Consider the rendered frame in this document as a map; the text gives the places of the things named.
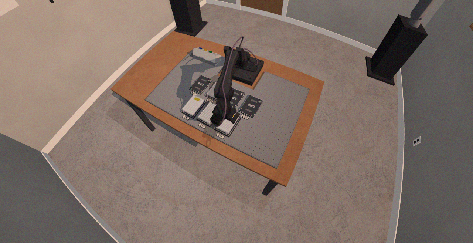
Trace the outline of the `beige button panel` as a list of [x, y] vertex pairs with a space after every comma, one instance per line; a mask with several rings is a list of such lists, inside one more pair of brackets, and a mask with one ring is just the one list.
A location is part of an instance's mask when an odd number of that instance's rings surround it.
[[[214, 53], [212, 51], [208, 51], [207, 49], [203, 49], [201, 47], [194, 48], [193, 54], [191, 55], [193, 55], [194, 59], [211, 64], [212, 66], [217, 66], [217, 64], [221, 61], [220, 59], [221, 55]], [[187, 59], [188, 57], [186, 57], [185, 59]]]

